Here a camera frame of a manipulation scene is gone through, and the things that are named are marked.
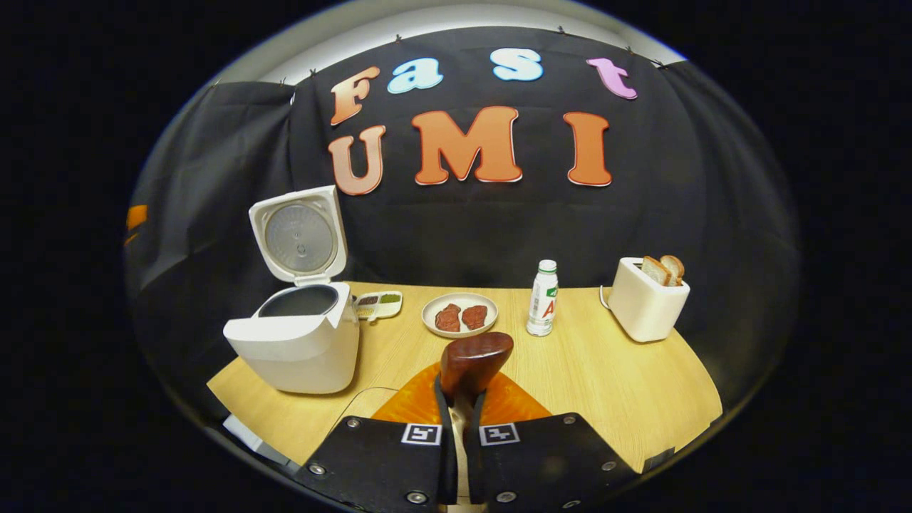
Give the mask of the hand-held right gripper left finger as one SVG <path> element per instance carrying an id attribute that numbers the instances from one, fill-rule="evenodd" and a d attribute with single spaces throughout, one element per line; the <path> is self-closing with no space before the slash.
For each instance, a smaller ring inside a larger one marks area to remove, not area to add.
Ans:
<path id="1" fill-rule="evenodd" d="M 456 503 L 457 462 L 434 363 L 373 415 L 342 417 L 294 481 L 352 509 L 443 509 Z"/>

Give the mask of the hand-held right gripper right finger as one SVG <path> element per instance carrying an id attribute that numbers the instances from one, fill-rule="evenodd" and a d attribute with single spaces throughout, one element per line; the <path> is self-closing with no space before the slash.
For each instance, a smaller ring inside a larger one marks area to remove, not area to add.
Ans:
<path id="1" fill-rule="evenodd" d="M 503 373 L 476 399 L 467 475 L 487 510 L 588 509 L 638 479 L 582 415 L 550 413 Z"/>

